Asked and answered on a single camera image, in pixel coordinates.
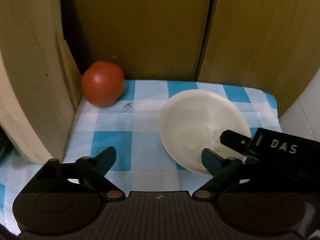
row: tablecloth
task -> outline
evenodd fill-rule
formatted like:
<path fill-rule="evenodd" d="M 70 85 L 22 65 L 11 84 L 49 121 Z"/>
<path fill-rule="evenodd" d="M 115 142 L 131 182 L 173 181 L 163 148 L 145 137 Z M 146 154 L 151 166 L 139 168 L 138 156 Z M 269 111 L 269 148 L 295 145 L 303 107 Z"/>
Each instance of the tablecloth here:
<path fill-rule="evenodd" d="M 261 90 L 201 82 L 126 80 L 125 93 L 110 107 L 97 108 L 82 99 L 64 162 L 95 156 L 114 146 L 117 160 L 106 177 L 126 195 L 134 190 L 192 193 L 211 176 L 177 164 L 158 133 L 160 109 L 166 100 L 190 89 L 212 91 L 233 102 L 247 119 L 252 136 L 258 127 L 281 131 L 276 100 Z M 40 167 L 25 161 L 15 149 L 1 164 L 0 223 L 15 234 L 19 229 L 12 215 L 13 200 Z"/>

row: wooden panel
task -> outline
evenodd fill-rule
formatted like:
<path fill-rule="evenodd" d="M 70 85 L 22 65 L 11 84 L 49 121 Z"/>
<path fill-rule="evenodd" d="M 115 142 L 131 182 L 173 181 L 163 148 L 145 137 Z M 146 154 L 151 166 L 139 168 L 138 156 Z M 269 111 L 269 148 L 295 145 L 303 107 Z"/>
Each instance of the wooden panel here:
<path fill-rule="evenodd" d="M 129 79 L 194 80 L 209 0 L 61 3 L 65 38 L 82 72 L 104 60 Z"/>
<path fill-rule="evenodd" d="M 273 94 L 281 116 L 320 67 L 320 0 L 215 0 L 198 80 Z"/>
<path fill-rule="evenodd" d="M 81 75 L 60 0 L 0 0 L 0 124 L 26 159 L 63 159 Z"/>

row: ridged black surface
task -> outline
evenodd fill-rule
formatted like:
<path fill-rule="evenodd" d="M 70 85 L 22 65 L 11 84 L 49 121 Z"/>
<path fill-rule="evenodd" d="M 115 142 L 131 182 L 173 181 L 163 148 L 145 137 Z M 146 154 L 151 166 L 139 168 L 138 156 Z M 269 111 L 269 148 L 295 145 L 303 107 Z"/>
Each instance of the ridged black surface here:
<path fill-rule="evenodd" d="M 24 232 L 24 240 L 301 240 L 294 233 L 256 237 L 238 232 L 221 220 L 210 203 L 196 202 L 186 192 L 132 192 L 106 205 L 86 228 L 65 236 L 44 237 Z"/>

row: screw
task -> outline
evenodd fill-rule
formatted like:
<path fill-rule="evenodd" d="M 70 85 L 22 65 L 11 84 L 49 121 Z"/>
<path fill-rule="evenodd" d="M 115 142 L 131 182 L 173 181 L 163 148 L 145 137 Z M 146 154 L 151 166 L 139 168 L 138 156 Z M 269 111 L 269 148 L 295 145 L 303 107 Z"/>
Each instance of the screw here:
<path fill-rule="evenodd" d="M 195 196 L 198 198 L 209 198 L 211 193 L 207 190 L 198 190 L 195 192 Z"/>
<path fill-rule="evenodd" d="M 107 193 L 107 196 L 109 198 L 120 198 L 120 197 L 122 197 L 122 192 L 120 190 L 110 190 Z"/>

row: tomato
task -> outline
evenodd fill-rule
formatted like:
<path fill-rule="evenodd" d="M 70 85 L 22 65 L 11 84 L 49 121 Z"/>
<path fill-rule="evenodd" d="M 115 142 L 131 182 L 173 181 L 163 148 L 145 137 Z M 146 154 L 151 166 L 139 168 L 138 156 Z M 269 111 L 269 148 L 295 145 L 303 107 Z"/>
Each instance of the tomato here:
<path fill-rule="evenodd" d="M 124 92 L 124 75 L 113 63 L 95 62 L 84 73 L 81 88 L 87 101 L 97 107 L 113 104 Z"/>

